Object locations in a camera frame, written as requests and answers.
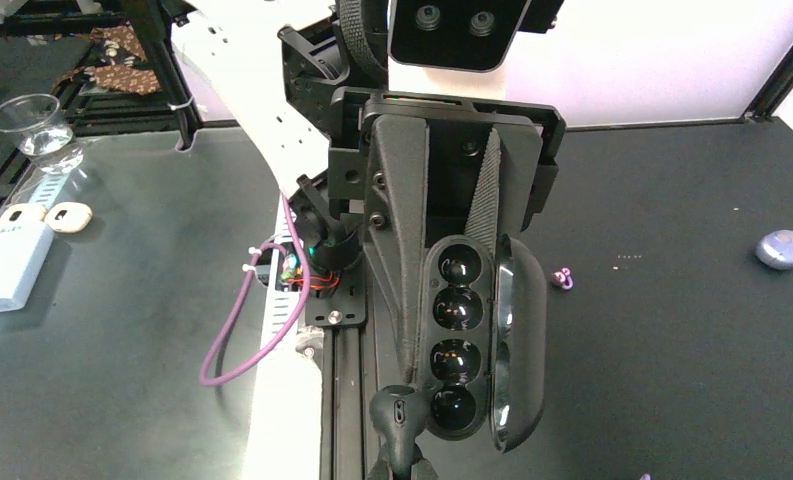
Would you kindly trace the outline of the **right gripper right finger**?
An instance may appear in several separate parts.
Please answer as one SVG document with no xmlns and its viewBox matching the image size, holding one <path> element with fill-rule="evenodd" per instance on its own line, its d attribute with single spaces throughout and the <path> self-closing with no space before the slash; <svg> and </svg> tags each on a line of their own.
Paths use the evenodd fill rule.
<svg viewBox="0 0 793 480">
<path fill-rule="evenodd" d="M 411 480 L 439 480 L 432 463 L 426 458 L 418 458 L 411 465 Z"/>
</svg>

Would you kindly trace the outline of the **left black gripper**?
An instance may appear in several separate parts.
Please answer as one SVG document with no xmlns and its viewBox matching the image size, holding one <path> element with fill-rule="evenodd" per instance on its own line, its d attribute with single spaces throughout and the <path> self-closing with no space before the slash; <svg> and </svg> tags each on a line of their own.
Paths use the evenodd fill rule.
<svg viewBox="0 0 793 480">
<path fill-rule="evenodd" d="M 342 262 L 363 257 L 390 311 L 401 380 L 416 381 L 422 263 L 466 235 L 495 249 L 542 211 L 565 133 L 551 106 L 340 89 L 330 105 L 327 217 Z"/>
</svg>

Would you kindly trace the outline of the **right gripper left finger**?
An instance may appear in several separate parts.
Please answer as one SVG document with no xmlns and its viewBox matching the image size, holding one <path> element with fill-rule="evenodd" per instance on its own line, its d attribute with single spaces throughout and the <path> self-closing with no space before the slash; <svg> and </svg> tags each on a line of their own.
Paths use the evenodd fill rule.
<svg viewBox="0 0 793 480">
<path fill-rule="evenodd" d="M 386 460 L 377 460 L 366 475 L 366 480 L 392 480 L 392 472 Z"/>
</svg>

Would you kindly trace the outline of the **black earbud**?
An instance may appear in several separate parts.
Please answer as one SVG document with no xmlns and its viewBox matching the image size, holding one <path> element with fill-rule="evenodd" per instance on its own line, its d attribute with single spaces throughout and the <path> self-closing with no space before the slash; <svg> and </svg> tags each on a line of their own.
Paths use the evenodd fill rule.
<svg viewBox="0 0 793 480">
<path fill-rule="evenodd" d="M 429 415 L 424 395 L 406 385 L 386 386 L 372 398 L 369 414 L 381 439 L 377 460 L 388 462 L 392 479 L 410 479 L 411 465 L 424 458 L 416 444 Z"/>
</svg>

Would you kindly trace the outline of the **black earbud charging case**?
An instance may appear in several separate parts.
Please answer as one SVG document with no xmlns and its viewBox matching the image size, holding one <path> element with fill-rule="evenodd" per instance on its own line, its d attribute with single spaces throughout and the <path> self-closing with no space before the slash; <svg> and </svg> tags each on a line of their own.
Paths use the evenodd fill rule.
<svg viewBox="0 0 793 480">
<path fill-rule="evenodd" d="M 428 251 L 415 383 L 429 432 L 459 441 L 488 427 L 507 453 L 544 408 L 548 285 L 523 242 L 503 234 L 494 245 L 453 235 Z"/>
</svg>

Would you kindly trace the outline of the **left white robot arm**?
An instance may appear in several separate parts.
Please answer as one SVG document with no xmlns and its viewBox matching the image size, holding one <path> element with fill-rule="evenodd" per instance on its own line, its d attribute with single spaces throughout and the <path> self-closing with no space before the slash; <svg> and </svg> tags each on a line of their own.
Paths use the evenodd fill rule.
<svg viewBox="0 0 793 480">
<path fill-rule="evenodd" d="M 547 105 L 466 96 L 557 1 L 195 1 L 194 68 L 267 161 L 321 269 L 363 255 L 400 371 L 419 379 L 421 270 L 443 238 L 494 248 L 551 191 L 566 131 Z"/>
</svg>

